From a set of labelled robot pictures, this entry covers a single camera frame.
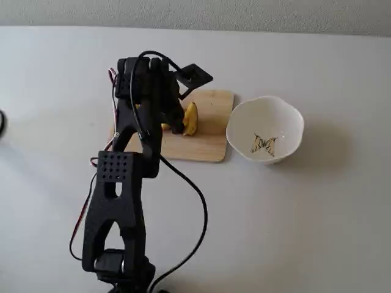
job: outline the yellow fruit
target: yellow fruit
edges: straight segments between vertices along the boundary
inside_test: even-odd
[[[165,124],[165,123],[162,123],[161,124],[161,129],[163,129],[163,131],[164,130],[169,130],[171,127],[170,127],[170,125],[168,125],[168,124]]]
[[[184,136],[192,136],[197,131],[198,124],[198,109],[197,105],[191,102],[186,109],[185,117],[183,118],[183,125],[185,130],[183,131]]]

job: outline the black cable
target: black cable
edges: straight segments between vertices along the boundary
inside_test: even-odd
[[[118,286],[115,283],[112,283],[113,288],[108,293],[118,293]]]
[[[115,103],[115,98],[114,98],[114,90],[115,90],[115,83],[117,82],[117,76],[115,76],[115,78],[113,79],[113,82],[112,82],[112,89],[111,89],[111,98],[112,98],[112,103],[115,107],[115,109],[117,110],[117,104]]]
[[[175,267],[171,268],[170,270],[168,270],[164,274],[160,275],[160,277],[158,277],[152,283],[152,285],[150,286],[149,293],[153,293],[153,290],[154,290],[154,288],[156,287],[156,285],[158,283],[160,283],[163,279],[165,279],[165,277],[167,277],[168,275],[172,274],[174,271],[176,271],[181,266],[183,266],[193,255],[195,255],[195,253],[197,252],[198,248],[201,246],[201,243],[202,243],[203,239],[205,238],[206,229],[208,227],[208,207],[206,206],[206,200],[205,200],[205,197],[203,196],[201,190],[185,174],[183,174],[181,171],[179,171],[177,168],[175,168],[173,165],[171,165],[171,163],[169,161],[167,161],[162,155],[160,155],[160,160],[163,163],[165,163],[167,165],[167,167],[169,167],[172,171],[174,171],[178,176],[180,176],[183,180],[185,180],[191,187],[193,187],[193,189],[200,196],[200,199],[201,199],[201,202],[202,202],[202,207],[203,207],[203,227],[202,227],[201,236],[200,236],[197,244],[193,248],[193,250],[190,252],[190,254],[187,255],[187,257],[185,257]]]
[[[5,113],[0,110],[0,137],[5,133],[5,128],[7,127],[7,117]]]
[[[75,236],[79,230],[79,226],[80,226],[80,223],[81,223],[81,220],[83,219],[83,216],[84,214],[86,213],[86,209],[87,209],[87,206],[88,206],[88,202],[90,201],[90,197],[91,197],[91,193],[92,193],[92,184],[93,184],[93,180],[95,179],[95,177],[97,177],[97,174],[98,173],[95,173],[93,175],[93,177],[91,178],[91,182],[90,182],[90,190],[88,191],[88,196],[83,204],[83,207],[81,209],[81,212],[80,212],[80,215],[79,215],[79,219],[78,221],[76,222],[76,225],[75,227],[73,228],[73,232],[72,232],[72,237],[71,237],[71,240],[69,241],[69,252],[71,253],[72,257],[75,258],[76,260],[78,261],[81,261],[81,258],[77,257],[74,253],[73,253],[73,250],[72,250],[72,244],[73,244],[73,240],[75,239]]]

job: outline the white bowl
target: white bowl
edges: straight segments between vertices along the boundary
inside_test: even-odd
[[[300,146],[304,119],[276,96],[262,96],[238,105],[227,125],[227,140],[246,159],[272,164]]]

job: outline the banana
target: banana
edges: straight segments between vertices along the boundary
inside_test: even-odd
[[[162,123],[161,124],[161,129],[163,130],[163,131],[165,131],[165,130],[169,130],[171,127],[170,127],[170,125],[168,125],[168,124],[165,124],[165,123]]]
[[[198,124],[198,108],[197,105],[191,102],[186,109],[185,117],[183,118],[183,125],[185,130],[183,131],[184,136],[192,136],[197,131]]]

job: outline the tabletop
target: tabletop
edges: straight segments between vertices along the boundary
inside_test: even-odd
[[[300,149],[278,165],[228,148],[221,164],[172,161],[204,192],[199,252],[172,292],[388,292],[391,287],[391,38],[0,27],[2,292],[107,292],[68,253],[112,123],[107,69],[153,49],[214,77],[235,104],[275,95],[305,120]],[[146,255],[162,273],[195,245],[197,194],[161,166],[142,189]],[[106,245],[121,247],[118,229]],[[75,240],[81,254],[82,231]]]

